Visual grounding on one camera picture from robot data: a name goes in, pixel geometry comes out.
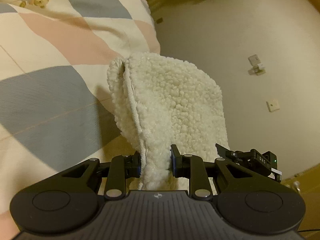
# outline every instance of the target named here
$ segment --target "white plush item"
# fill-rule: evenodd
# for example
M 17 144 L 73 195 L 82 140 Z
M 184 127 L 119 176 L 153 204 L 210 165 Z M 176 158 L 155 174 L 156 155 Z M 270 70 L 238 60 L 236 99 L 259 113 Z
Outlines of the white plush item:
M 141 153 L 141 176 L 130 188 L 188 189 L 187 179 L 172 177 L 171 144 L 209 162 L 216 143 L 228 148 L 220 87 L 194 64 L 135 53 L 111 63 L 108 84 L 117 126 Z

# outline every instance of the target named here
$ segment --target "wall outlet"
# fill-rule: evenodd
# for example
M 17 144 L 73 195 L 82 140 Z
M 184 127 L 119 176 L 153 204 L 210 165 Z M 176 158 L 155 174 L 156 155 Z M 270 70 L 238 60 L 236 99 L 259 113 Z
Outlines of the wall outlet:
M 279 101 L 277 99 L 272 99 L 267 101 L 269 112 L 274 112 L 280 109 Z
M 261 61 L 260 61 L 260 59 L 258 58 L 258 55 L 257 55 L 257 54 L 248 57 L 248 60 L 250 61 L 250 63 L 251 63 L 252 66 L 256 66 L 256 65 L 258 65 L 258 64 L 261 63 Z

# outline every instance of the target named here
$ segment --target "bedsheet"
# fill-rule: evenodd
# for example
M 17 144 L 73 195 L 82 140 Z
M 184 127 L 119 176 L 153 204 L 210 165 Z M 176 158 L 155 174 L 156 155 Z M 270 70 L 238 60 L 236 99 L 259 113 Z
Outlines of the bedsheet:
M 160 52 L 146 0 L 0 0 L 0 213 L 82 160 L 133 154 L 107 69 L 137 51 Z

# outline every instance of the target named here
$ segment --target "silver screw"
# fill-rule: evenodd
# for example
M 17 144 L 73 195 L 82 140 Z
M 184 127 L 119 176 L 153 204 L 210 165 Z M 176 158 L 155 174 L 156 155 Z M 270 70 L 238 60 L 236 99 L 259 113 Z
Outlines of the silver screw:
M 122 191 L 119 190 L 119 189 L 115 189 L 115 188 L 109 189 L 109 190 L 106 192 L 106 195 L 107 195 L 108 197 L 120 197 L 121 194 L 122 194 Z
M 197 189 L 195 191 L 197 197 L 209 197 L 211 195 L 210 191 L 207 189 Z

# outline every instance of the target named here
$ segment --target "electrical socket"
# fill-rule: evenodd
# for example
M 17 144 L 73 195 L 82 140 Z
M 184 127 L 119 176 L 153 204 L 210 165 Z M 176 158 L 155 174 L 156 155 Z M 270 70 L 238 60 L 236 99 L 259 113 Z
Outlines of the electrical socket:
M 250 61 L 250 63 L 251 63 L 252 66 L 256 66 L 256 65 L 258 65 L 258 64 L 261 63 L 261 61 L 260 61 L 260 59 L 258 58 L 258 55 L 257 55 L 257 54 L 248 57 L 248 60 Z

